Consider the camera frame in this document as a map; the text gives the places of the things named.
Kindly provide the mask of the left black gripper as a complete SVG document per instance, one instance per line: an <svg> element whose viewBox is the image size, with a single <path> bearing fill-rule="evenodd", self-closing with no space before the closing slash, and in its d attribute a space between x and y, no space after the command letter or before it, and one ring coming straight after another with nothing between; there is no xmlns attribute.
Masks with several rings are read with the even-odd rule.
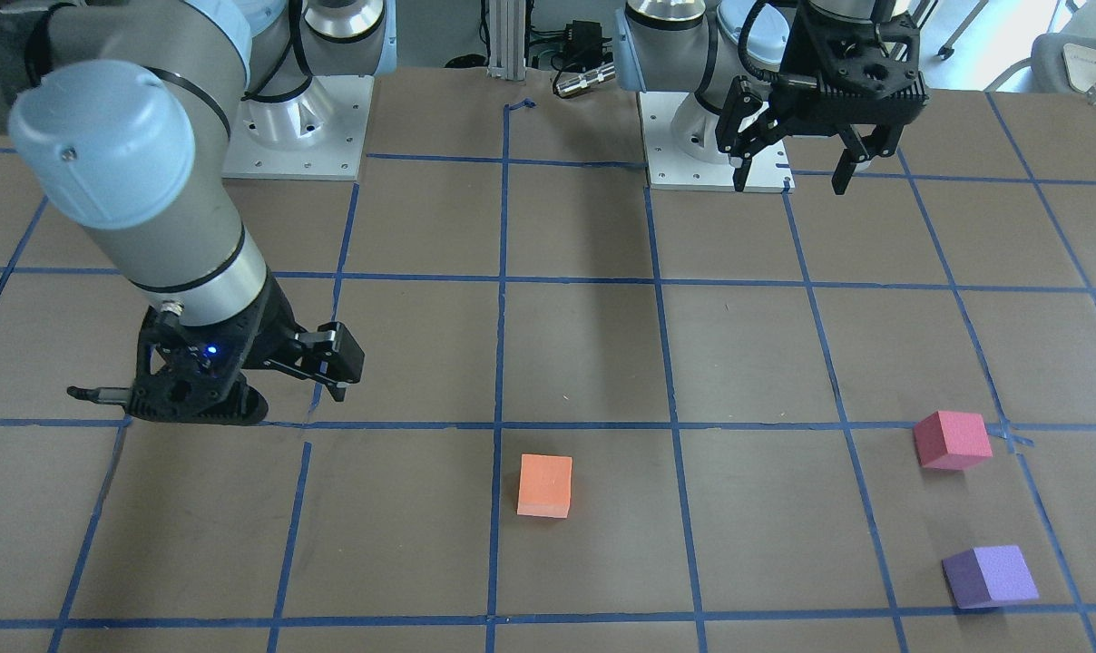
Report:
<svg viewBox="0 0 1096 653"><path fill-rule="evenodd" d="M734 77L719 111L717 145L747 191L760 154L789 131L836 131L844 150L833 191L846 194L856 170L897 152L905 125L928 106L917 62L920 28L907 1L794 1L794 22L769 108ZM875 125L870 135L855 125Z"/></svg>

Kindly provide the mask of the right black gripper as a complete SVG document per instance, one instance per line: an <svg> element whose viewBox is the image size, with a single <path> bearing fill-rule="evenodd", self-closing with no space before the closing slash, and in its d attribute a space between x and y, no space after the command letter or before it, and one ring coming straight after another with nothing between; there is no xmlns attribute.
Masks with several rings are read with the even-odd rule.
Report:
<svg viewBox="0 0 1096 653"><path fill-rule="evenodd" d="M238 369L269 367L323 385L336 404L345 400L351 385L359 382L365 358L357 340L342 322L304 331L271 272L261 291L239 314L212 326L199 326L203 373L225 377Z"/></svg>

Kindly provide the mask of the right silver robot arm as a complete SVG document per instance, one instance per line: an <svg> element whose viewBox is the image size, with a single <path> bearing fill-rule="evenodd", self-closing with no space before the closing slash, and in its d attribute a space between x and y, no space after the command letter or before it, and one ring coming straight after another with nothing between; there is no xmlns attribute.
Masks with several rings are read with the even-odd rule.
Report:
<svg viewBox="0 0 1096 653"><path fill-rule="evenodd" d="M336 398L358 381L345 326L295 321L222 165L240 106L391 72L396 18L391 1L0 1L0 130L150 305L132 387L72 397L249 398L246 369Z"/></svg>

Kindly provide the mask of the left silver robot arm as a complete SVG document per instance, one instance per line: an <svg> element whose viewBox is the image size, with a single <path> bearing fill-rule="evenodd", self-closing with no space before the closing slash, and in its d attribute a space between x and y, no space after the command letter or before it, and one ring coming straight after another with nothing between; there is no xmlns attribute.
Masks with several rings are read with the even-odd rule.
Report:
<svg viewBox="0 0 1096 653"><path fill-rule="evenodd" d="M657 190L788 194L788 138L836 137L843 194L931 100L905 1L628 1L613 45Z"/></svg>

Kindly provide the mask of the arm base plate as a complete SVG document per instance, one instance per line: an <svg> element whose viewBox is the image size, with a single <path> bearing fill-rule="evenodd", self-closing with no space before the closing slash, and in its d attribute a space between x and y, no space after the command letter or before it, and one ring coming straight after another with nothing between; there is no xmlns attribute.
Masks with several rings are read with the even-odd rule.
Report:
<svg viewBox="0 0 1096 653"><path fill-rule="evenodd" d="M649 185L653 190L734 191L737 167L717 140L719 117L693 93L638 94ZM747 193L796 190L786 148L769 145L754 158Z"/></svg>
<svg viewBox="0 0 1096 653"><path fill-rule="evenodd" d="M282 102L237 108L222 177L357 181L374 77L316 77Z"/></svg>

